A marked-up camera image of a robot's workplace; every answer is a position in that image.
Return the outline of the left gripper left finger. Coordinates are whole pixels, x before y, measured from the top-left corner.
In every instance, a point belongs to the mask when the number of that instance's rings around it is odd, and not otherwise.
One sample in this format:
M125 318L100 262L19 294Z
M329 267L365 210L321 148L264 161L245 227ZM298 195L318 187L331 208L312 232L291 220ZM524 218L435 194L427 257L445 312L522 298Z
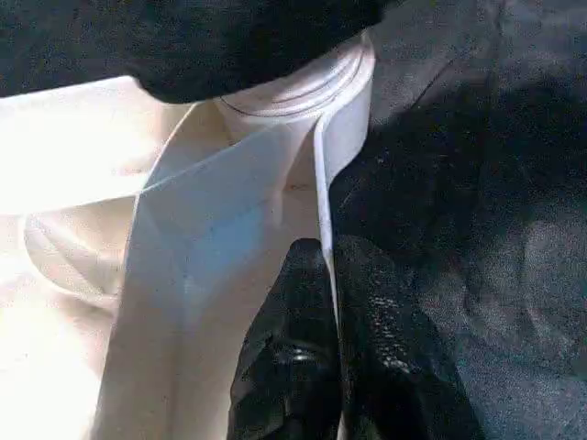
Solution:
M230 388L230 439L334 439L338 333L318 240L294 241L247 331Z

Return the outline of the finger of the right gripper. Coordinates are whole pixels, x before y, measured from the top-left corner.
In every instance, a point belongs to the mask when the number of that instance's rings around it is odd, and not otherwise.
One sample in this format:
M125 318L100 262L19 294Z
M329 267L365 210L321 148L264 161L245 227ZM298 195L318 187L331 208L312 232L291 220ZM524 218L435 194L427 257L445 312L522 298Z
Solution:
M379 23L385 1L131 1L127 71L171 104L287 76Z

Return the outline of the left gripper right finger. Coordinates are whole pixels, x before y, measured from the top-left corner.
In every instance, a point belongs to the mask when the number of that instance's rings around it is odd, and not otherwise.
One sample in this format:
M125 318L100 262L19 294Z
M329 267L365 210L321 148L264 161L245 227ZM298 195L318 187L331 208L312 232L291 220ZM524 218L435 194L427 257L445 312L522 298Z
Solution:
M482 439L436 326L404 272L358 236L334 246L348 439Z

